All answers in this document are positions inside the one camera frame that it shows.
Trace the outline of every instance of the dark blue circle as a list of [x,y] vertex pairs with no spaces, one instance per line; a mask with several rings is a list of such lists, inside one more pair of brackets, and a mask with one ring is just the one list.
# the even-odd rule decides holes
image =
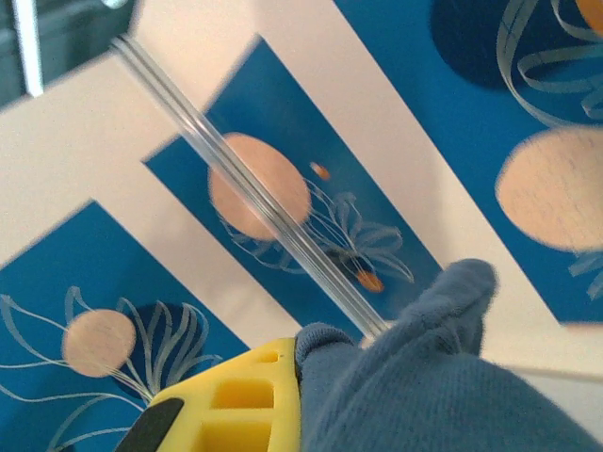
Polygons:
[[[184,308],[183,308],[183,305],[175,305],[175,304],[165,304],[165,306],[171,314],[171,336],[173,336],[176,333],[176,331],[178,330],[178,328],[180,327],[180,325],[182,324]],[[145,330],[149,329],[149,324],[151,323],[151,320],[155,313],[155,307],[156,307],[156,304],[147,304],[142,307],[137,307],[137,311],[139,313],[140,320],[141,320],[142,324],[144,325]],[[145,361],[146,358],[145,358],[144,346],[143,346],[143,342],[142,342],[142,336],[141,336],[140,330],[139,330],[139,325],[132,313],[127,313],[127,312],[124,312],[124,313],[132,321],[133,325],[136,327],[136,332],[137,332],[136,343],[134,345],[134,349],[132,350],[132,354],[130,355],[130,362],[132,363],[132,366],[134,367],[134,369],[136,370],[137,374],[140,376],[142,381],[146,383],[146,381],[147,381],[146,380],[146,361]],[[196,325],[196,330],[195,330],[194,334],[192,335],[192,341],[190,341],[190,345],[187,347],[187,352],[190,351],[194,347],[194,345],[197,343],[197,341],[201,338],[201,336],[203,334],[202,320],[199,318],[199,314],[196,314],[196,316],[197,316],[196,320],[193,319],[192,316],[189,318],[187,330],[182,335],[182,337],[174,344],[174,347],[171,349],[170,353],[168,354],[165,364],[163,365],[163,372],[161,375],[160,385],[159,385],[160,389],[165,389],[168,385],[167,379],[168,379],[170,369],[172,368],[172,366],[174,364],[174,361],[175,361],[176,356],[178,355],[178,352],[180,350],[182,350],[182,347],[185,345],[188,330],[190,330],[190,328],[192,327],[193,324]],[[159,317],[159,321],[157,322],[156,327],[155,327],[155,332],[153,335],[153,342],[151,343],[151,349],[152,349],[151,366],[154,366],[158,359],[159,346],[161,345],[161,341],[163,340],[163,337],[167,331],[167,327],[168,327],[168,318],[165,317],[163,314],[161,314],[161,316]],[[199,351],[196,353],[196,356],[203,355],[203,352],[204,352],[204,347],[201,347],[199,349]],[[205,368],[207,368],[210,365],[211,365],[211,362],[207,363],[207,365],[200,364],[199,366],[194,366],[193,368],[189,369],[182,376],[182,378],[180,378],[180,380],[187,379],[188,377],[191,377],[192,375],[200,372],[201,370],[204,370]],[[130,369],[128,368],[127,364],[124,364],[120,370],[129,378],[132,378],[132,379],[134,378]],[[114,381],[127,394],[131,395],[132,397],[140,399],[140,395],[138,392],[134,391],[132,388],[126,386],[125,384],[121,383],[120,381],[117,381],[115,379],[114,379]]]
[[[497,33],[509,0],[433,0],[430,31],[440,57],[464,80],[487,89],[505,89],[497,63]],[[575,1],[562,2],[570,24],[586,26]],[[548,1],[533,11],[516,55],[584,44],[561,28]],[[561,64],[541,67],[531,76],[544,77]],[[525,85],[513,78],[517,87]]]

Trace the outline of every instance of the metal bar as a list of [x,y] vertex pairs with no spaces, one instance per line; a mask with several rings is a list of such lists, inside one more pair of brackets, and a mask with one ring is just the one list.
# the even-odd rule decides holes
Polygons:
[[364,297],[322,252],[308,233],[286,212],[236,156],[210,121],[201,115],[169,77],[133,39],[122,36],[114,47],[128,66],[166,107],[183,129],[183,137],[199,156],[257,212],[301,267],[344,314],[369,338],[387,325]]
[[25,89],[32,97],[38,97],[44,92],[44,83],[41,74],[36,1],[12,0],[12,8],[14,10],[15,29],[19,38]]

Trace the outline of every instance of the orange speck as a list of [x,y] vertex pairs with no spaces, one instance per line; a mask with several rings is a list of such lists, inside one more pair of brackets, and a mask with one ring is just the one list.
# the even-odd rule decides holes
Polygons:
[[312,163],[310,163],[310,168],[323,181],[328,181],[329,179],[331,179],[331,173],[329,172],[328,169],[324,168],[322,165],[312,162]]
[[368,291],[379,293],[385,289],[383,282],[370,271],[360,270],[356,273],[358,282]]

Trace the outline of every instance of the peach circle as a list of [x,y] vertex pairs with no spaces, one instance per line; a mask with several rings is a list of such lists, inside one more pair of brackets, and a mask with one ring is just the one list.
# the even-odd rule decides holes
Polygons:
[[78,315],[63,334],[63,359],[78,374],[106,377],[126,362],[136,329],[122,313],[97,309]]
[[551,248],[603,246],[603,127],[536,134],[514,150],[497,180],[497,199],[524,234]]
[[[243,134],[227,134],[228,145],[270,194],[298,223],[310,215],[310,191],[300,172],[264,141]],[[209,173],[209,196],[220,215],[249,237],[273,240],[274,234],[230,185],[215,171]]]

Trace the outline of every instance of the blue glove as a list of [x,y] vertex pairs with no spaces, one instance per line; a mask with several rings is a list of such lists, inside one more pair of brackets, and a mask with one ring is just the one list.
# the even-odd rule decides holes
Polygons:
[[308,452],[603,451],[509,371],[481,360],[492,268],[453,264],[361,350],[323,324],[297,337],[302,450]]

